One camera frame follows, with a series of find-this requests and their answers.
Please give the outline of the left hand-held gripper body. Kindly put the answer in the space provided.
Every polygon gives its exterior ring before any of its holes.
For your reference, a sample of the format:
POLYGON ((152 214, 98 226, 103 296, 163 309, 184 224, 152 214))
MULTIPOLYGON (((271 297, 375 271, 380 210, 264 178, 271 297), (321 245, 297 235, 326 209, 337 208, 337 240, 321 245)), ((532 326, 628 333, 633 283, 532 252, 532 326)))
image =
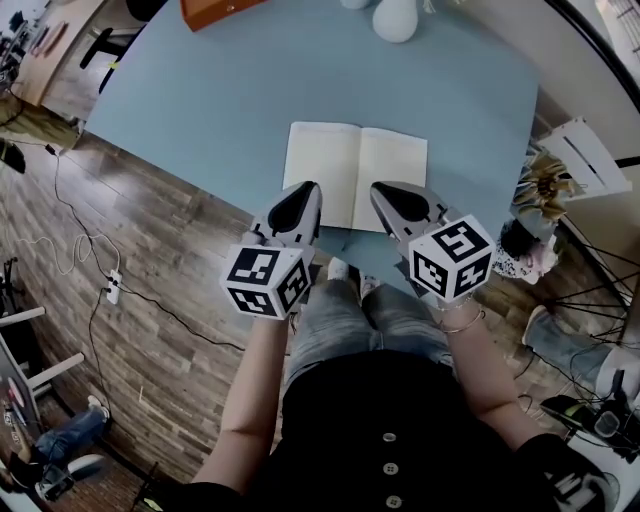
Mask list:
POLYGON ((220 285, 237 312, 285 319, 312 284, 322 192, 314 181, 289 186, 230 246, 220 285))

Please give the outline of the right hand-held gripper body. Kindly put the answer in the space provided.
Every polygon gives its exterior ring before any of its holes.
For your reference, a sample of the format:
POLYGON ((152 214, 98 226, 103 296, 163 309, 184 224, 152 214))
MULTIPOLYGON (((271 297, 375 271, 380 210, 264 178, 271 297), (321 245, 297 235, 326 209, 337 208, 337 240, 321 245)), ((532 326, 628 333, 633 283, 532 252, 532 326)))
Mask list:
POLYGON ((397 244, 396 268, 417 297, 452 304, 488 280, 496 245, 472 215, 462 215, 427 187, 376 181, 370 200, 397 244))

